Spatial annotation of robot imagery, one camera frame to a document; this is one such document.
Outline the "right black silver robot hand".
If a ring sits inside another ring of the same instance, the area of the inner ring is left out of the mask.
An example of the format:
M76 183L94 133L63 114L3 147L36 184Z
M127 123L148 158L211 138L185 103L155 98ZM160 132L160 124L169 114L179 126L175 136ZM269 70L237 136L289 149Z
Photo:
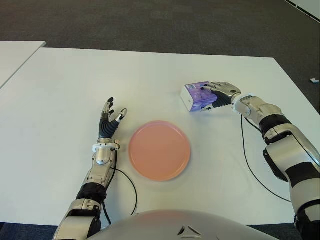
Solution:
M214 102L201 108L202 112L231 105L233 100L242 93L239 88L228 82L209 82L200 89L208 90L217 96Z

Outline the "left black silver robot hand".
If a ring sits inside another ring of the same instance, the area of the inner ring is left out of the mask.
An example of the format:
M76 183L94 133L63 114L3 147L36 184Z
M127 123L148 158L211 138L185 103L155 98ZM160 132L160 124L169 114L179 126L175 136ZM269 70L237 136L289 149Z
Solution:
M111 115L114 113L112 107L114 105L114 98L109 98L101 113L99 127L98 127L98 139L112 139L117 131L120 122L126 117L128 109L122 109L119 114L113 120L110 120Z

